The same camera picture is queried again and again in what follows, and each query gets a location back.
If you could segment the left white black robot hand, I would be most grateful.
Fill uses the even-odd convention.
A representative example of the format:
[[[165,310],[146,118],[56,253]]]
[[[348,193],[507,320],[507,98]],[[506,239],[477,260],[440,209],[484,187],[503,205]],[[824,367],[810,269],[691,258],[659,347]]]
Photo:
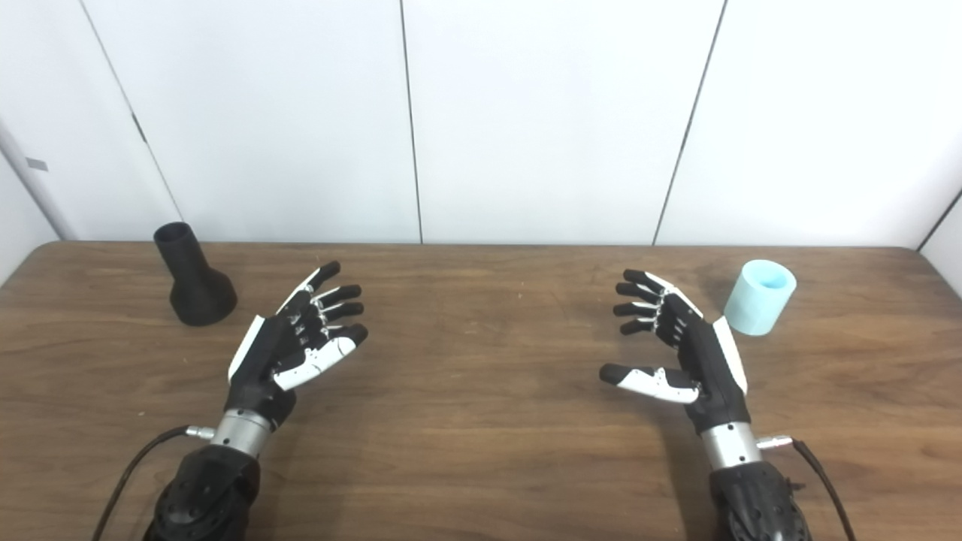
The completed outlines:
[[[368,338],[358,285],[323,290],[341,271],[339,261],[316,268],[277,311],[255,316],[228,369],[225,411],[252,413],[275,431],[295,408],[295,389],[327,372]]]

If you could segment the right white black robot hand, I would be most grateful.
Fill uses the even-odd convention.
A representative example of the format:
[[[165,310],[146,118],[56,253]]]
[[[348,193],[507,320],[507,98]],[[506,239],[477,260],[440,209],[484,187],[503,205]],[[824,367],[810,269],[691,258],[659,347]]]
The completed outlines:
[[[679,367],[607,363],[599,369],[602,382],[683,405],[696,434],[752,421],[748,378],[725,316],[709,322],[680,288],[643,270],[623,271],[616,292],[633,298],[613,308],[626,318],[622,335],[653,334],[676,353]]]

